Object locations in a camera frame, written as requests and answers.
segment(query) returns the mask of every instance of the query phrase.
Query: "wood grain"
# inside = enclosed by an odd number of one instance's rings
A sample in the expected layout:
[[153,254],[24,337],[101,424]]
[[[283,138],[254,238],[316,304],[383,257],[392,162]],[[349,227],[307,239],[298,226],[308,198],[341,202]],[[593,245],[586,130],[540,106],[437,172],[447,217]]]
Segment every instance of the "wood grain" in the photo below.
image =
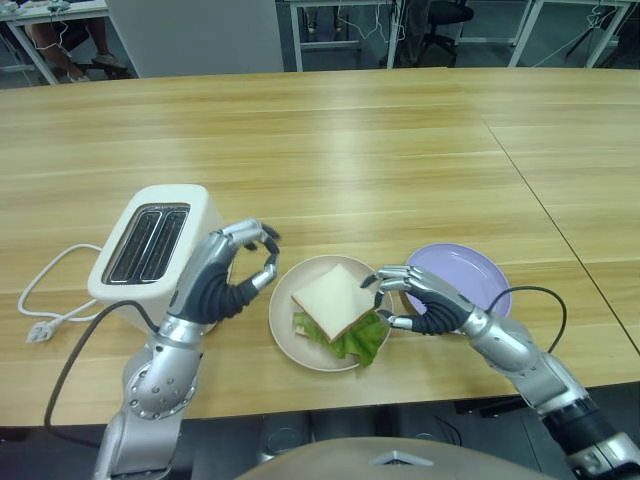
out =
[[456,79],[640,345],[640,72],[529,72]]
[[[31,321],[16,311],[19,293],[63,248],[102,244],[131,196],[154,183],[202,184],[227,221],[271,223],[283,235],[283,272],[320,254],[381,266],[403,263],[427,243],[469,245],[512,284],[545,285],[565,298],[569,327],[557,352],[585,384],[639,378],[640,357],[453,72],[62,85],[0,92],[0,108],[12,112],[0,117],[7,159],[0,172],[0,379],[11,392],[0,396],[2,425],[41,422],[84,329],[65,324],[48,343],[24,344]],[[67,311],[80,304],[94,258],[78,252],[66,259],[30,306]],[[243,254],[234,276],[261,262]],[[369,369],[306,370],[271,339],[272,290],[206,338],[188,416],[512,393],[458,336],[394,332]],[[557,305],[534,293],[518,294],[513,317],[542,346],[560,319]],[[122,319],[106,320],[72,371],[54,420],[108,421],[121,401],[122,367],[143,343]]]

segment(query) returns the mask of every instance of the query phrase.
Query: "lettuce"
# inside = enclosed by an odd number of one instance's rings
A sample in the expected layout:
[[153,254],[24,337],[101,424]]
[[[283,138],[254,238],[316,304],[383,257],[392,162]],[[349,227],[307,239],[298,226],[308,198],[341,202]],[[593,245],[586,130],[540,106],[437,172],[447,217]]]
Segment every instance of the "lettuce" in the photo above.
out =
[[389,331],[389,326],[374,311],[363,315],[349,330],[331,343],[324,336],[322,329],[305,312],[293,314],[293,325],[302,328],[312,341],[324,345],[338,358],[345,358],[348,353],[357,355],[363,367],[371,365]]

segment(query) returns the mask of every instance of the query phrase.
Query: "robotic hand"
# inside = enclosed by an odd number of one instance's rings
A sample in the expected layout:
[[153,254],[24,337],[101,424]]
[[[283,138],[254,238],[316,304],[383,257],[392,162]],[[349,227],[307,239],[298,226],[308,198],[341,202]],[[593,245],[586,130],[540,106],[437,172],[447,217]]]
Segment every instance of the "robotic hand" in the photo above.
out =
[[553,355],[540,350],[527,328],[488,314],[453,286],[417,267],[387,266],[368,277],[380,281],[376,308],[386,292],[399,290],[419,299],[422,316],[396,316],[380,310],[394,328],[440,335],[459,330],[493,370],[506,376],[541,417],[567,455],[578,478],[638,478],[640,450],[604,418],[584,387]]
[[[94,480],[126,475],[166,478],[180,424],[198,383],[200,342],[209,325],[240,313],[278,273],[278,233],[250,219],[209,234],[182,272],[157,333],[125,367],[124,401],[105,431]],[[265,246],[264,270],[229,285],[231,263],[241,247]]]

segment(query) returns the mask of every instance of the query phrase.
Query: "white bread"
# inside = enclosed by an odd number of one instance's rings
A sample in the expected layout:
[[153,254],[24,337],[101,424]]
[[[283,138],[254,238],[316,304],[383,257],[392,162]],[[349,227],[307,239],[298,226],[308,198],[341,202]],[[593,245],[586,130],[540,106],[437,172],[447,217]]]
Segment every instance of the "white bread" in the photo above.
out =
[[293,294],[293,299],[333,342],[362,315],[373,309],[374,295],[338,264]]

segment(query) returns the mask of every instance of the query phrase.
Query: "beige plate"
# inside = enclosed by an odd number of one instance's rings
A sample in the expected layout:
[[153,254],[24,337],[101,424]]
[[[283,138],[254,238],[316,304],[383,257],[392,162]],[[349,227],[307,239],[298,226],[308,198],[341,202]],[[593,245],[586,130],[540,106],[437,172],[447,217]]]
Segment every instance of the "beige plate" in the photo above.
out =
[[[313,257],[297,264],[280,279],[269,304],[269,327],[280,349],[294,362],[321,372],[342,372],[355,368],[359,365],[358,357],[347,355],[346,358],[336,358],[322,345],[296,334],[293,329],[293,313],[301,312],[302,309],[291,299],[291,295],[339,263],[356,278],[362,280],[374,272],[366,263],[351,257],[341,255]],[[375,284],[369,288],[372,292],[376,290]],[[384,296],[381,308],[393,312],[391,295]]]

